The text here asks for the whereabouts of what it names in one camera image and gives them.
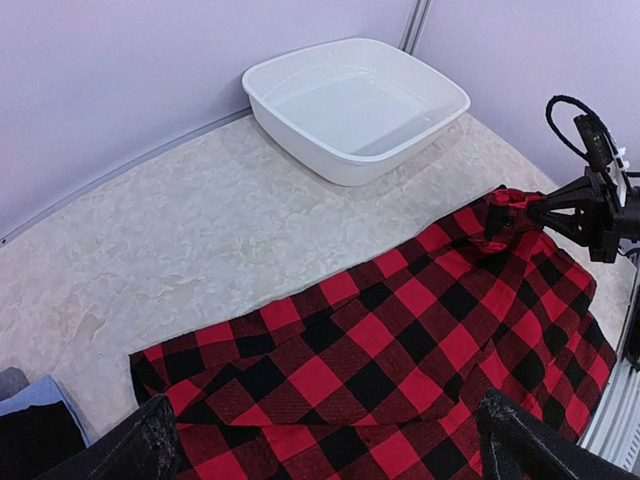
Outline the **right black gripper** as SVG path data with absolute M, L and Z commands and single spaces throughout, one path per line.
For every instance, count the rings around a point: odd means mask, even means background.
M 625 201 L 608 173 L 585 169 L 585 176 L 527 205 L 542 227 L 588 247 L 593 262 L 613 263 L 622 240 L 639 241 L 639 173 L 633 172 Z

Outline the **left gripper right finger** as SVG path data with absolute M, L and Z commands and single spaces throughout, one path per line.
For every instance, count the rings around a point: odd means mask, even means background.
M 566 440 L 490 389 L 475 419 L 485 479 L 634 479 L 636 476 Z

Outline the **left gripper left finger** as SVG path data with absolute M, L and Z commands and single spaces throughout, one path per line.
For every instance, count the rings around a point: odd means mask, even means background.
M 158 394 L 108 434 L 44 473 L 46 479 L 174 479 L 179 439 L 173 408 Z

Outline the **red black plaid shirt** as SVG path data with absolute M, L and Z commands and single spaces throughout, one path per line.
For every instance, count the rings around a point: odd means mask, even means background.
M 182 479 L 478 479 L 474 414 L 505 393 L 568 440 L 616 355 L 593 277 L 499 188 L 396 248 L 134 353 L 168 397 Z

